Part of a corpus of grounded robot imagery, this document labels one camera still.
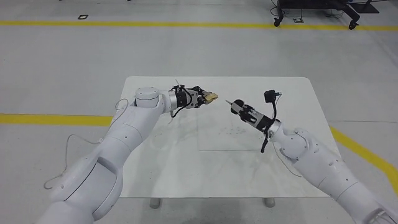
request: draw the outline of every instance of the floor marking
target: floor marking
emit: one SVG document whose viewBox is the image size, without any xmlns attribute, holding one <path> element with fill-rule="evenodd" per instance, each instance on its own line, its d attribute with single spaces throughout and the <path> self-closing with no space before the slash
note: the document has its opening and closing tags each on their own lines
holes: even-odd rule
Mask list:
<svg viewBox="0 0 398 224">
<path fill-rule="evenodd" d="M 274 24 L 249 22 L 0 21 L 0 26 L 277 29 Z M 278 29 L 349 30 L 348 26 L 333 24 L 281 24 Z M 357 26 L 355 30 L 398 31 L 398 26 Z"/>
<path fill-rule="evenodd" d="M 0 114 L 0 124 L 38 124 L 72 126 L 109 126 L 112 116 L 91 115 L 46 115 L 46 114 Z M 379 170 L 383 171 L 398 196 L 398 170 L 383 158 L 330 126 L 334 139 L 353 151 Z"/>
<path fill-rule="evenodd" d="M 333 137 L 335 138 L 336 141 L 338 141 L 340 144 L 344 145 L 349 150 L 353 151 L 355 154 L 368 161 L 370 164 L 374 165 L 379 170 L 383 171 L 387 176 L 388 180 L 390 181 L 390 184 L 394 189 L 394 192 L 398 196 L 398 170 L 392 164 L 385 161 L 383 158 L 374 154 L 370 150 L 366 149 L 364 146 L 358 144 L 353 139 L 344 135 L 333 126 L 330 126 L 330 131 L 333 134 Z"/>
<path fill-rule="evenodd" d="M 112 116 L 0 114 L 0 124 L 49 124 L 68 126 L 109 126 Z"/>
</svg>

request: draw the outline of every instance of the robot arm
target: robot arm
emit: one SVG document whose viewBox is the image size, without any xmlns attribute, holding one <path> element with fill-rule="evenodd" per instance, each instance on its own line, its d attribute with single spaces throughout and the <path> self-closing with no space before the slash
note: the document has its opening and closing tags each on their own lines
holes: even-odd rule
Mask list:
<svg viewBox="0 0 398 224">
<path fill-rule="evenodd" d="M 278 142 L 281 153 L 302 176 L 335 199 L 356 224 L 397 224 L 398 212 L 378 200 L 339 156 L 309 132 L 299 128 L 289 131 L 279 120 L 268 118 L 242 100 L 228 103 L 232 113 L 256 129 L 266 131 L 270 142 Z"/>
<path fill-rule="evenodd" d="M 160 115 L 199 108 L 215 99 L 216 94 L 199 86 L 138 89 L 135 99 L 115 114 L 101 144 L 57 182 L 52 203 L 37 224 L 89 224 L 104 217 L 121 194 L 126 159 L 149 136 Z"/>
</svg>

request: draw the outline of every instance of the black cable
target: black cable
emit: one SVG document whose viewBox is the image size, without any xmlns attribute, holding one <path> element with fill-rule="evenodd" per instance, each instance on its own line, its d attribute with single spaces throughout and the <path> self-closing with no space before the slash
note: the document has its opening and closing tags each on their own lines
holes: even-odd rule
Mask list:
<svg viewBox="0 0 398 224">
<path fill-rule="evenodd" d="M 339 19 L 344 15 L 344 11 L 341 11 L 339 14 L 333 14 L 332 10 L 330 9 L 330 14 L 325 14 L 326 17 L 334 17 L 335 19 Z"/>
<path fill-rule="evenodd" d="M 275 120 L 276 120 L 276 114 L 277 113 L 276 113 L 275 101 L 272 102 L 272 108 L 274 109 L 274 116 L 272 117 L 270 123 L 267 125 L 267 127 L 264 130 L 266 138 L 264 139 L 264 142 L 262 143 L 261 153 L 264 153 L 264 151 L 266 150 L 266 145 L 268 144 L 268 130 L 269 130 L 269 128 L 271 128 L 271 126 L 275 123 Z"/>
<path fill-rule="evenodd" d="M 180 109 L 178 109 L 176 112 L 175 112 L 175 114 L 172 116 L 172 118 L 174 118 L 174 117 L 176 117 L 176 115 L 181 111 L 181 110 L 183 110 L 184 108 L 186 108 L 187 106 L 189 106 L 191 103 L 192 103 L 192 95 L 185 89 L 185 87 L 184 86 L 181 86 L 180 88 L 182 88 L 182 90 L 184 90 L 185 91 L 185 93 L 187 94 L 187 95 L 189 95 L 189 102 L 185 105 L 185 106 L 183 106 L 183 107 L 181 107 Z"/>
</svg>

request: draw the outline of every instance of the table top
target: table top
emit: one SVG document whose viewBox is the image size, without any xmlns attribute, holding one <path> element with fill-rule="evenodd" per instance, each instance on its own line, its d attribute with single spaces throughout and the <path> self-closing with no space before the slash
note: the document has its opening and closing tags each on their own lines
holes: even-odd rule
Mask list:
<svg viewBox="0 0 398 224">
<path fill-rule="evenodd" d="M 163 114 L 151 135 L 127 159 L 121 197 L 326 197 L 305 179 L 291 174 L 272 143 L 260 149 L 263 135 L 231 114 L 225 100 L 241 99 L 272 116 L 263 93 L 282 92 L 277 118 L 286 128 L 304 128 L 338 152 L 317 96 L 307 78 L 297 77 L 129 77 L 121 98 L 138 88 L 168 90 L 176 81 L 200 86 L 219 98 L 200 109 L 181 111 L 170 123 Z M 279 152 L 289 169 L 299 174 Z"/>
</svg>

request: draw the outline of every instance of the robot end effector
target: robot end effector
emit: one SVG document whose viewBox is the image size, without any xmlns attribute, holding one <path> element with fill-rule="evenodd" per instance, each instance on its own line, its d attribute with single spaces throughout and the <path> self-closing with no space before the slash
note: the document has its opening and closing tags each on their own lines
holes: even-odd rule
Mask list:
<svg viewBox="0 0 398 224">
<path fill-rule="evenodd" d="M 193 88 L 186 88 L 184 85 L 174 86 L 171 91 L 175 93 L 177 100 L 177 108 L 190 109 L 199 108 L 201 105 L 208 105 L 218 98 L 218 95 L 210 91 L 205 91 L 199 86 Z"/>
</svg>

